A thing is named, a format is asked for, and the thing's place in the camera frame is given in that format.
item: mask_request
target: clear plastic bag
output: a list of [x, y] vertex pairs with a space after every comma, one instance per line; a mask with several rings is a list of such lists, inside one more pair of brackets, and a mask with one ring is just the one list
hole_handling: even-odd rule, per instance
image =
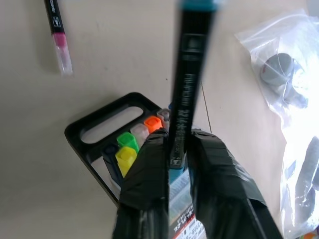
[[250, 52], [269, 108], [287, 141], [281, 176], [284, 237], [319, 225], [319, 33], [303, 10], [283, 14], [236, 37]]

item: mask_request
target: table surface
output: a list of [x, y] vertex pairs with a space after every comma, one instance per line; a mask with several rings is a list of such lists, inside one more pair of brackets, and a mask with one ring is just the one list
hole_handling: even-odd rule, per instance
[[[194, 123], [210, 130], [210, 122], [256, 180], [280, 226], [285, 139], [234, 34], [306, 3], [228, 3], [215, 26]], [[0, 238], [111, 238], [116, 207], [67, 143], [64, 129], [129, 92], [161, 107], [170, 103], [175, 2], [61, 1], [74, 70], [64, 78], [43, 0], [0, 5]]]

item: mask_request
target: pink marker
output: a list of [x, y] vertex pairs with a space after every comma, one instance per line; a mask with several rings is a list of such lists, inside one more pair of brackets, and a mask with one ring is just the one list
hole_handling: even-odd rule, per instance
[[44, 0], [44, 3], [61, 74], [71, 75], [73, 73], [71, 57], [57, 0]]

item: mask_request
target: marker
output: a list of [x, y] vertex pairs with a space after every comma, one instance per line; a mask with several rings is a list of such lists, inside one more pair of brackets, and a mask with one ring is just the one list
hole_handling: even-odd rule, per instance
[[119, 151], [119, 147], [115, 144], [109, 144], [102, 151], [102, 156], [106, 167], [109, 170], [111, 178], [116, 182], [120, 187], [123, 182], [123, 176], [118, 166], [118, 162], [115, 158], [115, 154]]
[[214, 0], [181, 1], [181, 27], [168, 134], [170, 182], [184, 169], [201, 71], [216, 12]]
[[150, 116], [144, 121], [145, 126], [149, 129], [150, 133], [153, 133], [155, 130], [162, 128], [160, 118], [156, 116]]
[[162, 109], [158, 111], [157, 116], [160, 118], [163, 127], [169, 130], [170, 110]]
[[131, 128], [131, 133], [134, 135], [139, 147], [141, 148], [149, 135], [149, 129], [144, 124], [138, 123], [136, 126]]
[[72, 63], [58, 2], [57, 0], [44, 0], [44, 3], [61, 74], [71, 75], [73, 73]]
[[118, 161], [120, 171], [123, 177], [125, 177], [137, 157], [136, 151], [124, 146], [115, 154], [115, 157]]
[[127, 146], [127, 147], [134, 149], [136, 151], [136, 153], [139, 152], [138, 143], [136, 142], [135, 137], [131, 133], [124, 132], [119, 137], [117, 137], [116, 140], [119, 143], [120, 147]]

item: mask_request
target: black plastic tray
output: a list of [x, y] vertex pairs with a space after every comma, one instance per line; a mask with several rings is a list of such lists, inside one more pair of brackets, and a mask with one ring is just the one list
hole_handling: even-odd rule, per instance
[[[117, 129], [110, 135], [101, 139], [96, 143], [84, 143], [81, 140], [82, 135], [93, 127], [99, 125], [105, 120], [117, 115], [128, 107], [139, 107], [143, 110], [142, 115], [132, 120], [128, 124], [123, 127]], [[130, 131], [130, 129], [136, 125], [137, 123], [143, 123], [144, 120], [151, 116], [157, 114], [157, 111], [160, 110], [160, 107], [150, 101], [148, 98], [143, 96], [140, 93], [129, 93], [118, 100], [100, 108], [99, 110], [79, 119], [78, 121], [70, 124], [65, 129], [65, 136], [72, 146], [74, 151], [80, 157], [85, 166], [89, 169], [95, 179], [100, 183], [102, 188], [111, 198], [111, 200], [118, 206], [119, 200], [114, 195], [112, 190], [108, 187], [108, 185], [104, 182], [104, 180], [100, 177], [100, 175], [96, 172], [96, 170], [92, 167], [92, 163], [102, 156], [101, 151], [103, 148], [110, 144], [117, 144], [116, 138], [126, 132]]]

